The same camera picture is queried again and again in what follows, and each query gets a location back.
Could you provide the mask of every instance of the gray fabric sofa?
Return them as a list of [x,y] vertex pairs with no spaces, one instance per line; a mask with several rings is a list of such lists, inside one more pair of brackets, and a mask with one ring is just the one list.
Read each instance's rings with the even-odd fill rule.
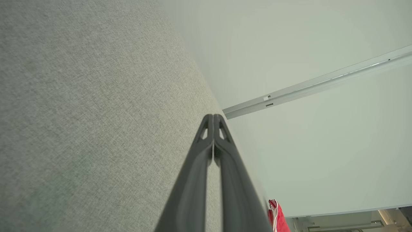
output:
[[[151,0],[0,2],[0,231],[152,231],[222,113]],[[207,231],[220,230],[209,168]]]

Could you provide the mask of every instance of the white wall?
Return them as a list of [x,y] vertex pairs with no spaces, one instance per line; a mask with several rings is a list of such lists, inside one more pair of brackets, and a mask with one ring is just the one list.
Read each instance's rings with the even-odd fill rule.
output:
[[412,44],[410,0],[162,0],[222,109]]
[[412,65],[229,120],[285,216],[412,205]]

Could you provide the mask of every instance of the ceiling track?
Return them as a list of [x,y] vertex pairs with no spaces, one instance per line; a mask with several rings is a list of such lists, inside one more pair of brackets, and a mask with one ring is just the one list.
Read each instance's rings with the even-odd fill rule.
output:
[[337,87],[354,77],[377,75],[407,64],[412,64],[412,45],[237,104],[223,113],[227,119],[236,118]]

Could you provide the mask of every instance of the black plastic object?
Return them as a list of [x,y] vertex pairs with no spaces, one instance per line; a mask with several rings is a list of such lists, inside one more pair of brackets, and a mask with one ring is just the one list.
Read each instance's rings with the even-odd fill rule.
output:
[[223,117],[208,114],[194,137],[155,232],[205,231],[206,176],[213,153],[222,175],[223,231],[272,231]]

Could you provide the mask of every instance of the red cloth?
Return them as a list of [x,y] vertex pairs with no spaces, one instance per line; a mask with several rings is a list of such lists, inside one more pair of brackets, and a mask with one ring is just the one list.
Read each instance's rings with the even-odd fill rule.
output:
[[267,216],[273,232],[290,232],[279,203],[276,200],[269,200],[269,205],[270,209],[267,211]]

